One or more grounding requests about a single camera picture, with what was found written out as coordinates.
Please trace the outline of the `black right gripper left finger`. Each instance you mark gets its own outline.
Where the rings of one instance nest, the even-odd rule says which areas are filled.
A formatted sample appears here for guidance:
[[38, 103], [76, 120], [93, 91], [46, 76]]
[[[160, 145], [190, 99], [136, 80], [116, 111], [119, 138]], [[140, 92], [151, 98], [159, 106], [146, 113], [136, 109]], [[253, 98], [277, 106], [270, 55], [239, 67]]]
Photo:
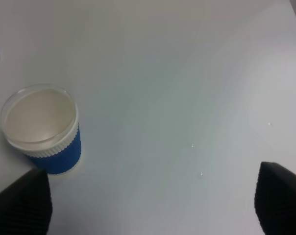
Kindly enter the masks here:
[[0, 235], [46, 235], [51, 216], [45, 170], [30, 170], [0, 193]]

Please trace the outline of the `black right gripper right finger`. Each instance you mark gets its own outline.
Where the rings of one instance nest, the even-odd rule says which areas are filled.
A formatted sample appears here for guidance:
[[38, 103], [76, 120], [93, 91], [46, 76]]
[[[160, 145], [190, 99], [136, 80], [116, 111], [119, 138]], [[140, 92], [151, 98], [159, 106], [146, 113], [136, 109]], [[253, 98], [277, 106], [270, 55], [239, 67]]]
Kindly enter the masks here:
[[264, 234], [296, 235], [296, 174], [261, 162], [254, 208]]

